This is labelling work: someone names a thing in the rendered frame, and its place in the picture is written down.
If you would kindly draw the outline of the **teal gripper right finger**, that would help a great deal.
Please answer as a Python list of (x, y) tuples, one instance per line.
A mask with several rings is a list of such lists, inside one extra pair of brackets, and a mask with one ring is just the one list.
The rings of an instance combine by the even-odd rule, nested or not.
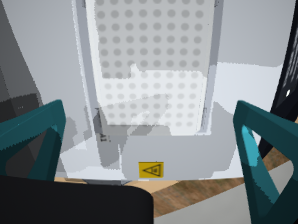
[[(251, 224), (293, 224), (298, 219), (298, 124), (238, 100), (233, 125)], [(281, 194), (264, 165), (252, 130), (293, 163), (293, 175)]]

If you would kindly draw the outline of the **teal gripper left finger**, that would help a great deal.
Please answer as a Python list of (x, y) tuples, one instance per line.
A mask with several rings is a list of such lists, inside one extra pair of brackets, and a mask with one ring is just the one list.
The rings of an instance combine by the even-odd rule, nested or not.
[(54, 181), (65, 124), (66, 116), (60, 99), (0, 123), (0, 175), (7, 176), (6, 162), (47, 130), (27, 178)]

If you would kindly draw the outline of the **grey well plate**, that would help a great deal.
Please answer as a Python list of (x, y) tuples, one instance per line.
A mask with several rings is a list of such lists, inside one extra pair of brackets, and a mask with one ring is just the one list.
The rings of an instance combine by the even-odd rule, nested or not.
[(215, 0), (85, 0), (103, 135), (200, 130)]

